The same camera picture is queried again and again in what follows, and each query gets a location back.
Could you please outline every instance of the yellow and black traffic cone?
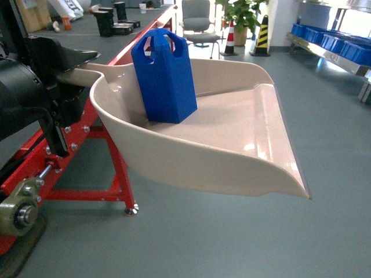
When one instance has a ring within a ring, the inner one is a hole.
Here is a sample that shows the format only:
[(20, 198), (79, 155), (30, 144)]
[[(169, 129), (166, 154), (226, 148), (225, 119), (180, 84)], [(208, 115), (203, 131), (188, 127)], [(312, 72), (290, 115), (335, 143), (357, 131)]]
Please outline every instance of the yellow and black traffic cone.
[(225, 51), (220, 52), (223, 56), (234, 56), (238, 55), (238, 53), (234, 52), (234, 24), (233, 20), (230, 22), (230, 31), (228, 33), (228, 38), (227, 38), (227, 44), (225, 45)]
[(251, 51), (252, 56), (270, 56), (268, 53), (268, 16), (263, 17), (261, 22), (259, 37), (255, 43), (254, 51)]

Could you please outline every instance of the potted plant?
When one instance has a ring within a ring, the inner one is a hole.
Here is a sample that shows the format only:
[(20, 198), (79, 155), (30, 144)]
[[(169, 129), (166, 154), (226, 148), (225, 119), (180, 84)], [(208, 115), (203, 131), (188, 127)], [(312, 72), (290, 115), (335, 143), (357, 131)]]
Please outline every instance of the potted plant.
[(244, 46), (248, 29), (254, 34), (255, 27), (260, 26), (257, 21), (261, 3), (269, 3), (269, 0), (236, 0), (226, 2), (225, 0), (216, 0), (216, 3), (222, 4), (224, 8), (224, 20), (234, 20), (234, 44)]

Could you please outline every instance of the red conveyor frame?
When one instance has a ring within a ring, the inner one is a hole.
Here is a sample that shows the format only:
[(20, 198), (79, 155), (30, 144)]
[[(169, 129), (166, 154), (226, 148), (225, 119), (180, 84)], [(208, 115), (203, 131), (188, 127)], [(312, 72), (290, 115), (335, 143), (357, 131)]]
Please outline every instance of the red conveyor frame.
[[(152, 21), (141, 33), (139, 33), (125, 48), (114, 57), (108, 65), (124, 65), (132, 63), (130, 50), (139, 41), (139, 39), (149, 30), (153, 28), (168, 28), (172, 30), (172, 17), (177, 9), (176, 5), (169, 6), (161, 15)], [(48, 144), (44, 139), (38, 144), (24, 162), (12, 173), (12, 175), (1, 185), (3, 192), (9, 196), (16, 185), (25, 178), (35, 177), (40, 174), (48, 164), (53, 166), (53, 170), (45, 177), (45, 184), (40, 190), (41, 201), (39, 206), (46, 199), (49, 200), (88, 200), (88, 201), (108, 201), (108, 202), (125, 202), (129, 209), (134, 209), (135, 200), (130, 186), (127, 165), (118, 152), (110, 135), (107, 133), (104, 126), (92, 126), (97, 119), (97, 113), (88, 99), (85, 105), (84, 114), (81, 121), (71, 126), (71, 131), (64, 132), (68, 145), (70, 156), (60, 158), (56, 155), (48, 155)], [(42, 134), (39, 130), (25, 143), (19, 151), (14, 155), (14, 159), (19, 158), (22, 154), (33, 145), (36, 139)], [(82, 190), (55, 190), (53, 186), (63, 174), (68, 164), (76, 154), (78, 148), (88, 138), (105, 139), (107, 140), (108, 149), (112, 157), (112, 162), (116, 171), (116, 175), (112, 182), (111, 188), (107, 191), (82, 191)], [(0, 236), (0, 255), (6, 253), (13, 243), (16, 241), (15, 236)]]

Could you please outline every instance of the blue box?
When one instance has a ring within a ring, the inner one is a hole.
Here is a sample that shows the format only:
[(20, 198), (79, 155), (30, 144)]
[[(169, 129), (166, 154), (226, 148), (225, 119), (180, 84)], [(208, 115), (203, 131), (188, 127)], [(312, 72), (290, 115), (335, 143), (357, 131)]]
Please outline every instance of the blue box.
[[(174, 42), (173, 53), (166, 36)], [(150, 57), (144, 54), (147, 38)], [(186, 39), (163, 28), (151, 30), (133, 47), (132, 58), (148, 120), (180, 123), (196, 111)]]
[(359, 65), (371, 66), (371, 43), (354, 43), (345, 41), (340, 55)]
[(321, 45), (323, 40), (324, 30), (318, 28), (314, 29), (313, 27), (308, 27), (305, 29), (304, 39), (316, 45)]
[(324, 34), (321, 46), (326, 50), (339, 54), (346, 40), (352, 40), (352, 38), (346, 35)]
[(371, 43), (370, 39), (362, 38), (360, 36), (352, 36), (351, 34), (338, 32), (335, 34), (324, 34), (323, 40), (322, 40), (322, 47), (333, 53), (340, 54), (341, 50), (344, 47), (345, 41), (352, 42), (354, 44)]
[(298, 36), (299, 38), (303, 38), (305, 34), (305, 28), (305, 25), (293, 24), (291, 34)]

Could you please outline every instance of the green leaves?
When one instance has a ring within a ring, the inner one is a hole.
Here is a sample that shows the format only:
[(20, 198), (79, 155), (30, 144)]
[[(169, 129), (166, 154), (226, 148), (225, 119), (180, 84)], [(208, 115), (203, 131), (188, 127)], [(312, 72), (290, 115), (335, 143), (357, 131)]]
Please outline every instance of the green leaves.
[[(218, 0), (224, 6), (224, 0)], [(235, 21), (235, 29), (242, 31), (245, 27), (249, 27), (251, 32), (255, 31), (255, 26), (260, 26), (257, 21), (257, 14), (260, 14), (259, 9), (261, 3), (269, 3), (269, 0), (237, 0), (233, 3), (228, 3), (225, 6), (224, 19), (226, 21)]]

